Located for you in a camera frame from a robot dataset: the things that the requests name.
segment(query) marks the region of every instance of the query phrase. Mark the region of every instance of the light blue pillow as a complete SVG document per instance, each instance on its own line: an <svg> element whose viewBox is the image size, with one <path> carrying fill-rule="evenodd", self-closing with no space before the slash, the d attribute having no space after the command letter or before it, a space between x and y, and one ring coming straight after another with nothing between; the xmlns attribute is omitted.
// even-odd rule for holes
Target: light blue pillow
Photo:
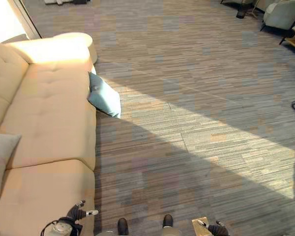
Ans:
<svg viewBox="0 0 295 236"><path fill-rule="evenodd" d="M119 93L113 90L99 76L89 72L90 95L88 101L112 117L121 117Z"/></svg>

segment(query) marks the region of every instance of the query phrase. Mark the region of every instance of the white armchair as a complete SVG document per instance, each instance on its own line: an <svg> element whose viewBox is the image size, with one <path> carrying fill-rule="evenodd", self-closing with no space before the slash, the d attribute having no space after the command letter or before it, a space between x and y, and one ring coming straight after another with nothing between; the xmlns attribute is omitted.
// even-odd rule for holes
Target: white armchair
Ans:
<svg viewBox="0 0 295 236"><path fill-rule="evenodd" d="M265 26L288 30L294 21L295 0L282 0L267 7L264 14L264 24L260 31Z"/></svg>

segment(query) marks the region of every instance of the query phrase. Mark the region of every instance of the sofa armrest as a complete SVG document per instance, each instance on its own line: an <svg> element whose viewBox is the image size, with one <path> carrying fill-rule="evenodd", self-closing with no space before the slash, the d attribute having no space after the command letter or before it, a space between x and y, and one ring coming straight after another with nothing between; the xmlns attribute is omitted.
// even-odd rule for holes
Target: sofa armrest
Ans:
<svg viewBox="0 0 295 236"><path fill-rule="evenodd" d="M28 63L70 61L86 63L91 61L89 50L81 38L44 38L7 43Z"/></svg>

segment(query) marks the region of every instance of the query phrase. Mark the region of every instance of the shoe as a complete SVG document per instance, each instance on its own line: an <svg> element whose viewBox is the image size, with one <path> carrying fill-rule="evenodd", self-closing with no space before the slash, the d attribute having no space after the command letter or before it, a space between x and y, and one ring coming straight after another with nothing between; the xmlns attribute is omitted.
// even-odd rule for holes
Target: shoe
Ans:
<svg viewBox="0 0 295 236"><path fill-rule="evenodd" d="M163 228L164 227L172 227L174 224L174 220L173 217L169 214L164 216L164 220L163 220Z"/></svg>
<svg viewBox="0 0 295 236"><path fill-rule="evenodd" d="M128 223L125 218L120 218L118 221L118 235L129 235Z"/></svg>

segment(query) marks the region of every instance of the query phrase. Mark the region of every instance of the sofa seat cushion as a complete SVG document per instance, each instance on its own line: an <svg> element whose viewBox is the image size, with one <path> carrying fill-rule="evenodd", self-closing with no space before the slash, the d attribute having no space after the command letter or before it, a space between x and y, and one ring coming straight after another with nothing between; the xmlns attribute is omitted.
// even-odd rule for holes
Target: sofa seat cushion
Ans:
<svg viewBox="0 0 295 236"><path fill-rule="evenodd" d="M66 216L85 199L94 208L93 172L81 161L68 160L5 171L0 198L0 236L37 236L47 223ZM92 235L94 216L80 221Z"/></svg>
<svg viewBox="0 0 295 236"><path fill-rule="evenodd" d="M96 109L88 95L83 68L30 64L0 126L0 133L22 135L7 169L79 159L93 170Z"/></svg>

